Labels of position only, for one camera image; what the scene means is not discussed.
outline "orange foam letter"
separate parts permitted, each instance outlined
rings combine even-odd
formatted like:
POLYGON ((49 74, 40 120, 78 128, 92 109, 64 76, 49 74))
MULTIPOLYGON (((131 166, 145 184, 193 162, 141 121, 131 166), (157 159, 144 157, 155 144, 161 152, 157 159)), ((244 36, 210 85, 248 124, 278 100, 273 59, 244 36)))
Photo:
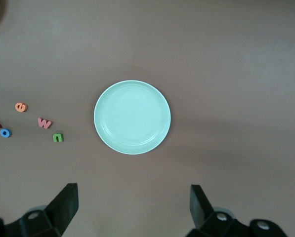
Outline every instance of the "orange foam letter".
POLYGON ((27 110, 28 106, 24 103, 16 103, 15 104, 15 109, 18 111, 18 112, 25 112, 27 110))

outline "blue letter o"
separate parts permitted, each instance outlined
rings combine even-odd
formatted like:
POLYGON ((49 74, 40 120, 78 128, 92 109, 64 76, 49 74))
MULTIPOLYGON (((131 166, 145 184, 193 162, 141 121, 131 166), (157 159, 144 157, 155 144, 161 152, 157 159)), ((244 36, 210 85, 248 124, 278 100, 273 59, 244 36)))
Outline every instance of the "blue letter o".
POLYGON ((9 129, 3 128, 0 130, 1 137, 10 137, 12 135, 11 131, 9 129))

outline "pink letter w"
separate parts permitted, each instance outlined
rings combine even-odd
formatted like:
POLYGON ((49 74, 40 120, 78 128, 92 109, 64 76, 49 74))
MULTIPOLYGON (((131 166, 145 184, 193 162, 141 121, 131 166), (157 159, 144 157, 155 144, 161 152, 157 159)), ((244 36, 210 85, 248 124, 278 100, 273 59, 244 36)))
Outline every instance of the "pink letter w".
POLYGON ((38 123, 40 127, 49 128, 53 122, 43 118, 38 118, 38 123))

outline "light green plate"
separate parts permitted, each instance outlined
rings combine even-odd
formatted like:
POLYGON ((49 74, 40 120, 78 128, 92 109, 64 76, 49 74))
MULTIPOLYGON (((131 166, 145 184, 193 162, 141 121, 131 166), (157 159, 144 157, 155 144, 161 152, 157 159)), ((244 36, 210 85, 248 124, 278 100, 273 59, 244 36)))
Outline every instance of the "light green plate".
POLYGON ((153 86, 125 80, 106 89, 94 108, 94 124, 110 148, 129 155, 148 152, 166 137, 170 110, 153 86))

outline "plate rim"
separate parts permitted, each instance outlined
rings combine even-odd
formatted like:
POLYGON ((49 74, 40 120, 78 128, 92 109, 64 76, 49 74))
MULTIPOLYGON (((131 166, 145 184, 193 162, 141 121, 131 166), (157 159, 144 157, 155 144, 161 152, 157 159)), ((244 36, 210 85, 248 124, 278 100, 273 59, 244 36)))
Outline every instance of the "plate rim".
POLYGON ((108 88, 106 88, 102 93, 101 95, 99 96, 97 102, 96 102, 96 105, 94 107, 94 111, 93 111, 93 121, 94 121, 94 126, 95 126, 95 129, 97 131, 97 134, 99 135, 100 139, 104 142, 104 144, 106 144, 109 148, 111 148, 112 150, 116 151, 116 152, 119 152, 119 153, 122 153, 122 154, 126 154, 126 155, 140 155, 140 154, 144 154, 144 153, 147 153, 155 148, 157 148, 163 141, 164 139, 166 138, 166 136, 168 135, 168 132, 169 132, 169 129, 170 129, 170 125, 171 125, 171 111, 170 111, 170 107, 169 107, 169 104, 168 104, 168 101, 167 99, 165 98, 165 96, 156 88, 154 87, 153 85, 149 84, 149 83, 146 83, 144 81, 141 81, 141 80, 122 80, 122 81, 119 81, 117 83, 114 83, 112 84, 111 86, 109 86, 108 88), (166 129, 166 133, 164 135, 164 137, 160 140, 160 142, 158 142, 156 145, 154 145, 152 148, 150 149, 146 149, 145 151, 143 152, 138 152, 138 153, 128 153, 128 152, 124 152, 124 151, 120 151, 112 146, 110 146, 103 138, 102 136, 100 135, 100 133, 98 132, 98 128, 97 128, 97 124, 96 124, 96 111, 97 111, 97 107, 98 107, 98 103, 100 102, 100 99, 104 96, 104 94, 107 93, 107 91, 109 91, 111 88, 119 85, 119 84, 123 84, 123 83, 129 83, 129 82, 137 82, 137 83, 140 83, 140 84, 144 84, 150 88, 152 88, 155 92, 157 92, 161 97, 162 99, 165 101, 166 103, 166 108, 168 109, 168 121, 169 121, 169 125, 168 125, 168 129, 166 129))

